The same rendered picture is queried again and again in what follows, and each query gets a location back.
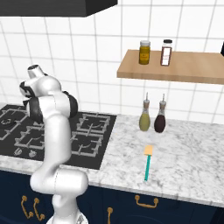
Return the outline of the black gas hob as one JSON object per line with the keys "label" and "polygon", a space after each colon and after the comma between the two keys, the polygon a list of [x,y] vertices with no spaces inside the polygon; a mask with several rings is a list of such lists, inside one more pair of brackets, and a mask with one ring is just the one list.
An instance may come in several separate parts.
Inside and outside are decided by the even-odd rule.
{"label": "black gas hob", "polygon": [[[115,115],[79,112],[69,120],[72,131],[72,156],[67,165],[99,170],[106,151]],[[22,153],[14,155],[20,148]],[[36,157],[29,157],[36,151]],[[20,105],[7,104],[0,109],[0,155],[42,161],[44,124],[32,121]]]}

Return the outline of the olive oil bottle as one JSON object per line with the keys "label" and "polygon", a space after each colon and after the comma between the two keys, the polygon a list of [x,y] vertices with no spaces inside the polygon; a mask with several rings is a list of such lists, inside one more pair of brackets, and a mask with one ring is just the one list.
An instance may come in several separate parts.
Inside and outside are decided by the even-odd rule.
{"label": "olive oil bottle", "polygon": [[151,119],[149,115],[150,100],[145,97],[143,100],[143,112],[139,119],[139,128],[141,131],[147,131],[151,125]]}

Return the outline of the dark vinegar bottle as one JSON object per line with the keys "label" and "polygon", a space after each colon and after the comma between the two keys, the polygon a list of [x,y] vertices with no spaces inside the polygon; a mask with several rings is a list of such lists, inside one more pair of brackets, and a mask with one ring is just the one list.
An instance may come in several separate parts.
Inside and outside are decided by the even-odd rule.
{"label": "dark vinegar bottle", "polygon": [[165,106],[166,101],[162,100],[159,102],[159,111],[154,122],[154,130],[157,133],[162,133],[165,129]]}

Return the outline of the yellow jar with gold lid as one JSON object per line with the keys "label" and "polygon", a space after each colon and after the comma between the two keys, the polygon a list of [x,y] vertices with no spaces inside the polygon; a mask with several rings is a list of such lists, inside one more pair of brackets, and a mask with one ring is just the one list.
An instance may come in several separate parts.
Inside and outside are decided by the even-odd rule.
{"label": "yellow jar with gold lid", "polygon": [[139,47],[139,64],[147,65],[150,61],[151,42],[149,40],[141,40]]}

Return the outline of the spice bottle with black cap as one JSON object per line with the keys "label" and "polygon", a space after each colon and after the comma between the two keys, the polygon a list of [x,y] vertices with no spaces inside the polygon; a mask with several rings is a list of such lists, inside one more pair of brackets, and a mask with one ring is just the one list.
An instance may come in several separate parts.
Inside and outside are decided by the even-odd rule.
{"label": "spice bottle with black cap", "polygon": [[162,45],[160,65],[168,67],[170,65],[171,56],[172,56],[172,40],[165,39]]}

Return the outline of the black range hood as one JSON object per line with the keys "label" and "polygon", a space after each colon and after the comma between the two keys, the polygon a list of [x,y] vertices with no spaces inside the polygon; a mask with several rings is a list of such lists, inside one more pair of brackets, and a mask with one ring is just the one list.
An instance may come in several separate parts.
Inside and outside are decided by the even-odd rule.
{"label": "black range hood", "polygon": [[117,4],[118,0],[0,0],[0,16],[85,18]]}

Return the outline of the navy drawer front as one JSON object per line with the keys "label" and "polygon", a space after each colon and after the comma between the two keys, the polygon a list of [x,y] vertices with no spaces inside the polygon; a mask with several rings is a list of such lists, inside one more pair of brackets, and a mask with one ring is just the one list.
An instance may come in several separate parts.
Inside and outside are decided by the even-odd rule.
{"label": "navy drawer front", "polygon": [[137,205],[135,195],[116,192],[112,224],[210,224],[216,211],[213,206],[139,194],[139,202],[148,205],[153,205],[154,198],[158,198],[156,208],[146,208]]}

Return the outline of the teal-handled orange spatula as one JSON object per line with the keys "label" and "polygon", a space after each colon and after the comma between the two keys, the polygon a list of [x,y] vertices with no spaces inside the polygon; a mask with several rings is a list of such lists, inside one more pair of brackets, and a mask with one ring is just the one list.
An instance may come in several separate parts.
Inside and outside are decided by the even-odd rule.
{"label": "teal-handled orange spatula", "polygon": [[143,154],[147,157],[147,162],[146,162],[146,167],[145,167],[145,175],[144,175],[145,181],[147,181],[148,177],[149,177],[149,169],[150,169],[152,152],[153,152],[153,146],[146,145],[144,148],[144,152],[143,152]]}

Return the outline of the wooden wall shelf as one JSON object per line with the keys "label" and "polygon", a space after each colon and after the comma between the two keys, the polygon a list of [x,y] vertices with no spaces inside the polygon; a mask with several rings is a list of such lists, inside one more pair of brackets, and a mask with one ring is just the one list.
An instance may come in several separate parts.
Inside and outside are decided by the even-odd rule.
{"label": "wooden wall shelf", "polygon": [[172,52],[169,66],[160,65],[160,51],[150,52],[150,63],[138,63],[138,50],[128,50],[118,78],[224,84],[224,56],[213,52]]}

